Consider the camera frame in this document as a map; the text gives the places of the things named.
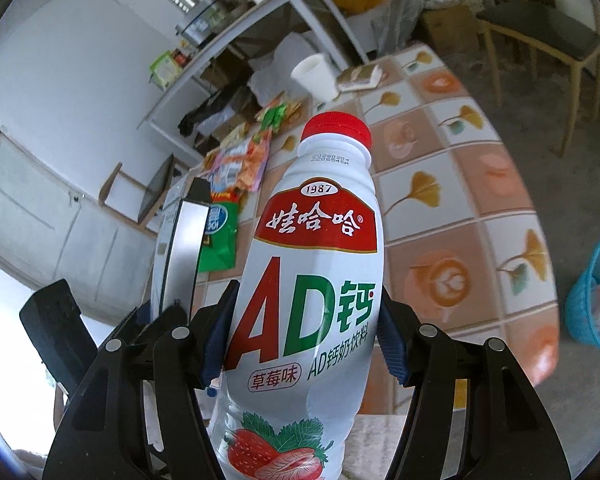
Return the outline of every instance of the concrete floor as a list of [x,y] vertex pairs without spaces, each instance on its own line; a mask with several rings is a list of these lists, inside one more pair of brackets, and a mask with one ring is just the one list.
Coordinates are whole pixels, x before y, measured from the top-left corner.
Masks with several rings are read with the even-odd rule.
[[[497,46],[504,106],[496,109],[485,51],[445,59],[485,111],[515,160],[546,235],[558,301],[587,267],[600,240],[600,118],[591,123],[593,81],[583,77],[581,118],[564,159],[568,70],[539,53],[539,79],[513,64],[511,47]],[[565,327],[557,370],[538,387],[575,478],[600,450],[600,350],[575,342]]]

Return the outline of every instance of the white cabinet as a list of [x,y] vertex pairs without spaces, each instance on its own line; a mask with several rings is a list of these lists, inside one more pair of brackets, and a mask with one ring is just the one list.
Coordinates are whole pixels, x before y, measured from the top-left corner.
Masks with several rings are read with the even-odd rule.
[[80,198],[0,134],[5,270],[33,287],[65,278],[85,314],[116,324],[142,301],[154,247],[153,237]]

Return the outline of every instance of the strawberry illustration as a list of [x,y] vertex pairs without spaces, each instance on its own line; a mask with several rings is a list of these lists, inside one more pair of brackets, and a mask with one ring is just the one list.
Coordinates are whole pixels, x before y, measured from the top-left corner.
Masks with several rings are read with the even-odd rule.
[[316,480],[322,473],[322,463],[315,449],[302,447],[278,455],[256,471],[258,480]]
[[229,462],[243,475],[253,480],[318,480],[326,451],[333,440],[323,447],[323,426],[318,418],[303,419],[280,429],[278,433],[261,416],[245,412],[242,428],[229,442]]
[[256,471],[278,455],[269,442],[249,430],[237,430],[233,434],[227,453],[231,465],[250,478],[256,478]]

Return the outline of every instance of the plastic bottle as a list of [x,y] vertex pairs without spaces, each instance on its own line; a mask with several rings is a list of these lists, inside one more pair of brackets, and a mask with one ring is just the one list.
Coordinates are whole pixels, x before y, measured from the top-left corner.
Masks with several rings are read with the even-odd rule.
[[376,336],[384,238],[371,134],[315,116],[258,222],[210,426],[228,480],[335,480]]

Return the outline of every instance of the blue gripper pad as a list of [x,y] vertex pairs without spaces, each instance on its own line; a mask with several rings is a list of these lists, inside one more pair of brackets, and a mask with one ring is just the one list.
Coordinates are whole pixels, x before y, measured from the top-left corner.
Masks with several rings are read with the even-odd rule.
[[382,295],[380,302],[376,336],[389,373],[398,379],[398,384],[404,386],[410,374],[407,366],[407,343],[400,335],[384,297],[385,294]]
[[[217,310],[211,312],[206,320],[205,332],[207,334],[202,349],[202,370],[200,370],[200,380],[206,387],[209,387],[211,381],[220,375],[222,369],[224,352],[229,330],[231,329],[231,320],[234,316],[235,300],[238,297],[238,288],[238,282],[232,280],[227,285],[218,304],[207,307]],[[196,313],[194,320],[196,320],[198,314],[202,314],[202,309]]]

